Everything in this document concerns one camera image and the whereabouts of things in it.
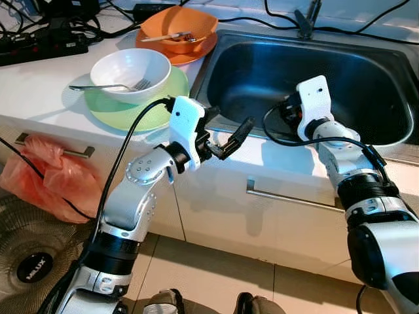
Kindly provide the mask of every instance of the fan grille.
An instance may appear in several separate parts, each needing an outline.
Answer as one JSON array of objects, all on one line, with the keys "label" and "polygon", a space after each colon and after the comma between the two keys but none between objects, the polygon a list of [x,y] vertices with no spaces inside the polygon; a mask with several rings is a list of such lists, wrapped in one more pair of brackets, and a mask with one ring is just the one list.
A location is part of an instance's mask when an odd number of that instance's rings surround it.
[{"label": "fan grille", "polygon": [[[0,314],[36,313],[42,301],[82,250],[91,224],[62,222],[16,196],[0,199]],[[52,269],[34,283],[19,280],[19,265],[37,253],[49,254]]]}]

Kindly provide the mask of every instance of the faucet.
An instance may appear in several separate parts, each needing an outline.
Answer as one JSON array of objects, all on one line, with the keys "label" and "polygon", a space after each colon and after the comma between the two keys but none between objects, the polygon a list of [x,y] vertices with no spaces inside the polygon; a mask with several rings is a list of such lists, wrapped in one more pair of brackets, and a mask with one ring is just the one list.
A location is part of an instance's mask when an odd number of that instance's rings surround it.
[{"label": "faucet", "polygon": [[314,24],[321,8],[321,0],[313,0],[308,9],[307,17],[302,15],[300,10],[295,10],[294,15],[297,23],[300,26],[298,37],[300,39],[308,40],[312,38]]}]

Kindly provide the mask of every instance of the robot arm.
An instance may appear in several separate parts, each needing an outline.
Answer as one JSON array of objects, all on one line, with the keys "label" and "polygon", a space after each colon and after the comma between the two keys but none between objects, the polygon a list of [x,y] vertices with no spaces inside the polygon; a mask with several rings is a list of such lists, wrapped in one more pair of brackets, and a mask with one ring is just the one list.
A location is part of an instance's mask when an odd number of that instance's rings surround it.
[{"label": "robot arm", "polygon": [[[290,126],[298,125],[302,140],[359,140],[358,133],[334,121],[324,76],[300,83],[280,111]],[[316,143],[316,150],[346,211],[354,274],[380,289],[396,313],[418,314],[419,220],[377,169],[384,161],[345,141]]]},{"label": "robot arm", "polygon": [[126,294],[137,258],[155,211],[154,187],[168,174],[197,170],[215,154],[225,159],[237,150],[254,125],[248,118],[222,147],[209,142],[205,124],[218,109],[205,109],[193,99],[179,96],[170,118],[170,144],[159,145],[150,153],[128,163],[122,182],[109,195],[99,232],[89,246],[55,313],[127,313],[120,298]]}]

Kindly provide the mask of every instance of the red plastic bag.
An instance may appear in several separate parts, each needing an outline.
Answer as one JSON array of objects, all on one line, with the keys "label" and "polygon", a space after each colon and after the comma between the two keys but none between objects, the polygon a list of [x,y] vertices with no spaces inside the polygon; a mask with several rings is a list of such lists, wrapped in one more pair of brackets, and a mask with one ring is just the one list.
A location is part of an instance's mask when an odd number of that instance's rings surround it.
[{"label": "red plastic bag", "polygon": [[64,149],[46,137],[30,135],[21,153],[44,175],[42,180],[21,157],[13,154],[0,176],[0,186],[19,198],[48,211],[60,220],[74,223],[95,217],[101,196],[99,179],[79,158],[63,155]]}]

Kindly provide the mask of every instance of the floor tile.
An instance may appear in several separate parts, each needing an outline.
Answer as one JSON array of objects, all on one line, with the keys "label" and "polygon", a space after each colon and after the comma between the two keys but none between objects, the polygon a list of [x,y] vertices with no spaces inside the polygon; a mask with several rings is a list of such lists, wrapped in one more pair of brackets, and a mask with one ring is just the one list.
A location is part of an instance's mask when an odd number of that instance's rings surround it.
[{"label": "floor tile", "polygon": [[[287,314],[356,314],[361,286],[281,266],[275,267],[274,301]],[[393,314],[381,293],[367,289],[361,299],[364,314]]]},{"label": "floor tile", "polygon": [[[200,304],[200,309],[210,307],[218,313],[229,314],[234,311],[240,292],[271,300],[273,279],[272,264],[160,237],[134,313],[141,314],[144,299],[159,290],[177,288],[185,299]],[[193,313],[210,314],[210,311]]]},{"label": "floor tile", "polygon": [[145,274],[149,268],[151,258],[153,256],[156,244],[157,244],[158,235],[156,234],[147,234],[145,241],[142,244],[137,260],[132,269],[133,276],[131,279],[130,288],[128,289],[127,294],[124,296],[124,303],[128,305],[129,313],[132,313],[134,309],[134,304],[137,300],[141,285],[143,284]]}]

